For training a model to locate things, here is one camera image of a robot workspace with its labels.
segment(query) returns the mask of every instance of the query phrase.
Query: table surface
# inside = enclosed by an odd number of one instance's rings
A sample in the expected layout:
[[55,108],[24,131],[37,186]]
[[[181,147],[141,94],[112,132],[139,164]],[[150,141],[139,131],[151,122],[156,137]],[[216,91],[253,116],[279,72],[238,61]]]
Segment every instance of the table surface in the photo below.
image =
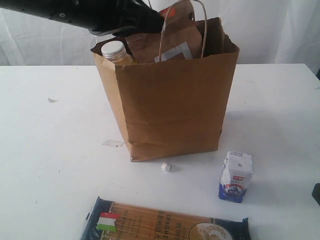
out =
[[[320,82],[304,64],[237,65],[215,152],[132,163],[103,145],[123,140],[95,66],[1,66],[0,109],[0,239],[77,240],[97,196],[319,239]],[[253,154],[241,204],[218,199],[227,151]]]

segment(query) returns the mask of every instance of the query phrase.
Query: pasta package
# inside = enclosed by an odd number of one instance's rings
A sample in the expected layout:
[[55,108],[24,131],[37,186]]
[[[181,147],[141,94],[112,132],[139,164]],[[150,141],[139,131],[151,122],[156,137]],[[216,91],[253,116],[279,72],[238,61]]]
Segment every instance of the pasta package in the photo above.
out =
[[98,197],[81,240],[251,240],[242,222],[151,209]]

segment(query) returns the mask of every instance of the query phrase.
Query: jar lid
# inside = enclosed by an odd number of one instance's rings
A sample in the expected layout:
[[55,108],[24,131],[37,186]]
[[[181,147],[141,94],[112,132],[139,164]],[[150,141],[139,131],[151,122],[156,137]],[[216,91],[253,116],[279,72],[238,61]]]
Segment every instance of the jar lid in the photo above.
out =
[[125,45],[122,41],[110,41],[101,48],[101,53],[105,58],[115,58],[126,52]]

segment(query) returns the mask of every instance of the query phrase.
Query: white backdrop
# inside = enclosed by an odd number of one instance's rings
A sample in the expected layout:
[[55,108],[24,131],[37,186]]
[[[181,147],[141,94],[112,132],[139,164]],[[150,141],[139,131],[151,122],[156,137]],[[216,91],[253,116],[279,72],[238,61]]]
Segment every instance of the white backdrop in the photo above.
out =
[[[150,1],[158,11],[175,2]],[[202,1],[240,47],[238,63],[306,63],[319,70],[320,0]],[[86,29],[0,9],[0,65],[92,65],[95,41]]]

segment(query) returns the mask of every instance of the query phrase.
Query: milk carton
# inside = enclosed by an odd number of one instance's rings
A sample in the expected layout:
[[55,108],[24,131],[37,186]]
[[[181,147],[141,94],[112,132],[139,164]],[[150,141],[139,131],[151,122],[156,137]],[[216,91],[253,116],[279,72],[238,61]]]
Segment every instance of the milk carton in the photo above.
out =
[[229,151],[220,177],[219,198],[242,203],[253,173],[254,162],[251,154]]

